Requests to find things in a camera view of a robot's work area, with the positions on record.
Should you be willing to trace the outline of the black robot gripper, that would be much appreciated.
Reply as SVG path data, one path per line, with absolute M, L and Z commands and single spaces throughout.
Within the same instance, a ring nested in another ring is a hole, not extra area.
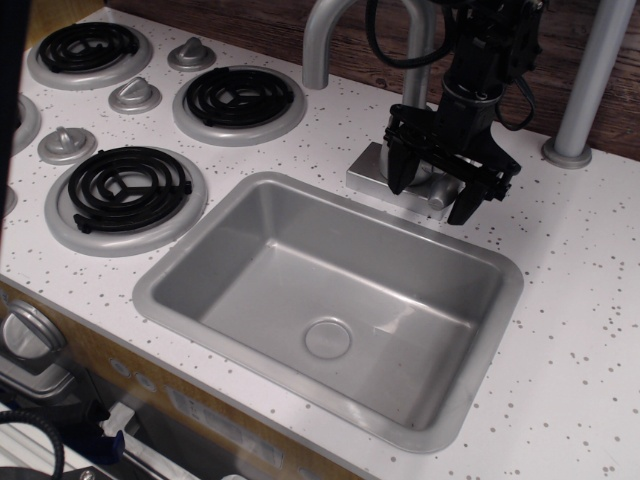
M 395 104 L 384 142 L 388 149 L 387 183 L 399 195 L 425 182 L 424 161 L 464 183 L 447 223 L 464 225 L 485 200 L 502 200 L 520 165 L 494 140 L 491 126 L 504 95 L 500 84 L 472 91 L 450 79 L 436 110 Z

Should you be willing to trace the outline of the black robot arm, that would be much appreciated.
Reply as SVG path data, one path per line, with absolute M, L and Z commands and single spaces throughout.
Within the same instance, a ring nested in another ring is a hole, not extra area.
M 449 208 L 448 223 L 464 224 L 484 201 L 502 200 L 520 165 L 491 134 L 503 118 L 500 103 L 515 84 L 528 104 L 535 103 L 523 76 L 541 52 L 538 29 L 541 1 L 444 1 L 443 44 L 434 53 L 407 60 L 387 57 L 375 37 L 377 4 L 367 5 L 367 36 L 375 54 L 396 68 L 428 66 L 453 55 L 442 78 L 437 110 L 396 104 L 384 142 L 388 148 L 387 185 L 395 195 L 407 188 L 421 163 L 458 181 L 433 187 L 431 204 Z

